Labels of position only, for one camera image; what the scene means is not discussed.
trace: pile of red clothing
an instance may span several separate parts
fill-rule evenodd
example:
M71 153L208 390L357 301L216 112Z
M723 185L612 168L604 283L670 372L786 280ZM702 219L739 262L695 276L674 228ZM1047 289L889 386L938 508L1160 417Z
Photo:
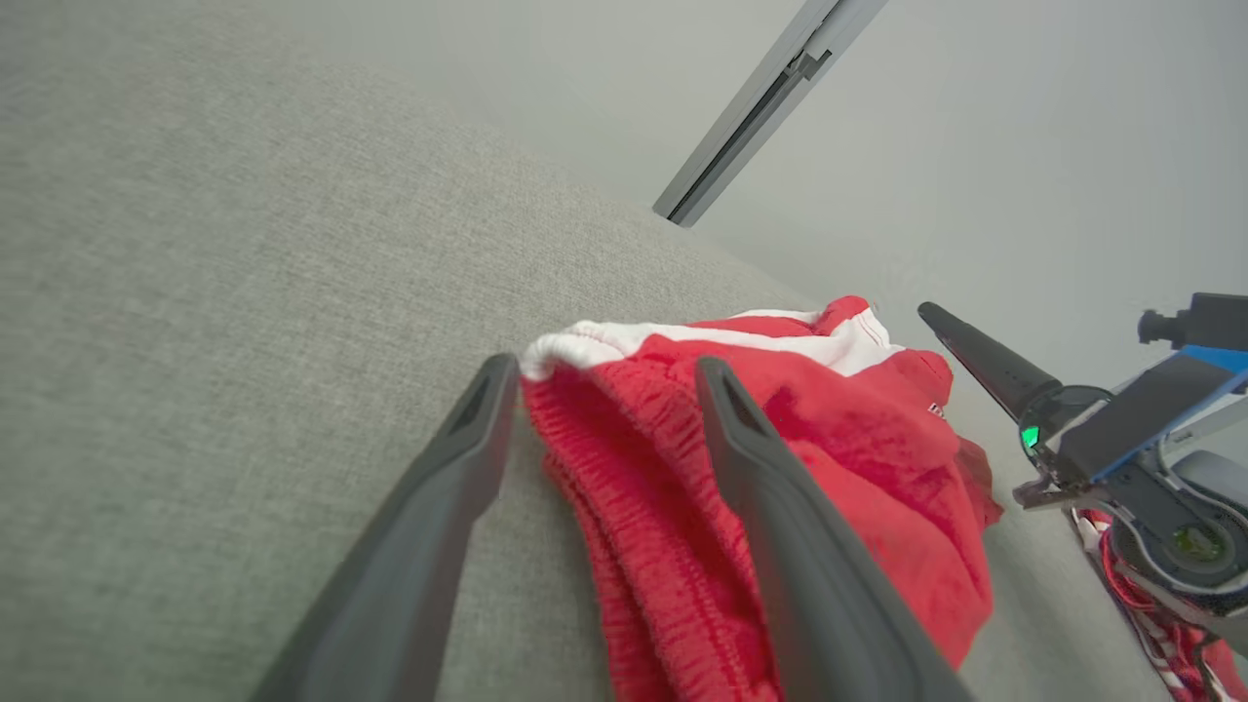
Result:
M983 451L945 422L938 353L890 342L866 301L691 325L580 322L522 360L547 470L589 546L622 700L779 700L739 520L694 386L728 361L952 665L992 611Z

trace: red garment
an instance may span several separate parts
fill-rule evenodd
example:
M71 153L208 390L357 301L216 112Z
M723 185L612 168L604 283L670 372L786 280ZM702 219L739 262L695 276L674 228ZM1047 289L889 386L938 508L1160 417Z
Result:
M589 546L620 700L778 700L741 525L720 500L694 368L726 360L957 666L992 610L1001 508L942 417L952 375L867 304L689 326L580 322L534 342L524 396Z
M1248 687L1239 678L1226 641L1206 645L1204 631L1159 608L1152 595L1114 570L1118 556L1104 538L1113 517L1098 510L1072 510L1071 518L1083 538L1083 550L1122 605L1139 646L1174 702L1248 700Z

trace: white wall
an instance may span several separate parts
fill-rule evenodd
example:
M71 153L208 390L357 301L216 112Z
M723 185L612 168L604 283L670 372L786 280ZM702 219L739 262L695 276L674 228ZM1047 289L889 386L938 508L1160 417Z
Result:
M1136 344L1143 309L1248 294L1246 35L1239 0L890 0L695 230L869 297L902 344L935 344L935 300L1113 386L1167 352ZM1012 441L958 397L967 433Z
M651 205L802 0L276 0L323 47Z

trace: gray fabric surface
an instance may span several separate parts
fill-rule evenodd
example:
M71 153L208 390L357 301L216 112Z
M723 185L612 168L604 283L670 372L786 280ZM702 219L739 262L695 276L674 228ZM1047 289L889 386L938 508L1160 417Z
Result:
M0 700L242 698L489 353L809 305L246 4L2 12ZM448 698L605 695L537 451Z

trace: blue strip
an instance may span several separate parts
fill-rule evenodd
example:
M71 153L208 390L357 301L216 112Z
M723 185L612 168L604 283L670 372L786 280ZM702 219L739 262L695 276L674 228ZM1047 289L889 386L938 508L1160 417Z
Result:
M1217 367L1223 368L1226 371L1231 371L1232 373L1236 373L1236 375L1229 381L1227 381L1226 383L1223 383L1221 387L1218 387L1217 390L1214 390L1213 392L1211 392L1204 400L1202 400L1202 401L1197 402L1194 406L1192 406L1191 410L1188 410L1183 415L1176 417L1174 421L1172 421L1169 425L1167 425L1166 428L1163 428L1156 436L1153 436L1148 441L1144 441L1143 443L1141 443L1139 446L1134 447L1133 450L1128 451L1126 456L1123 456L1122 458L1114 461L1113 465L1111 465L1109 467L1104 468L1103 471L1101 471L1099 473L1097 473L1096 476L1093 476L1092 477L1092 482L1094 482L1094 483L1096 482L1101 482L1104 478L1109 477L1109 475L1113 473L1113 471L1116 471L1119 467L1122 467L1122 465L1126 463L1127 461L1129 461L1132 457L1134 457L1136 453L1138 453L1138 452L1143 451L1144 448L1152 446L1153 443L1157 443L1158 441L1166 438L1167 433L1169 433L1169 432L1174 431L1176 428L1178 428L1179 425L1182 425L1183 422L1186 422L1189 417L1197 415L1198 412L1201 412L1202 410L1204 410L1209 405L1213 405L1223 395L1227 395L1232 390L1236 390L1237 387L1239 387L1241 385L1243 385L1244 382L1248 382L1248 352L1244 352L1244 351L1228 351L1226 349L1209 349L1207 346L1184 346L1182 350L1179 350L1179 353L1183 353L1186 356L1191 356L1191 357L1196 358L1197 361L1202 361L1202 362L1208 363L1211 366L1217 366Z

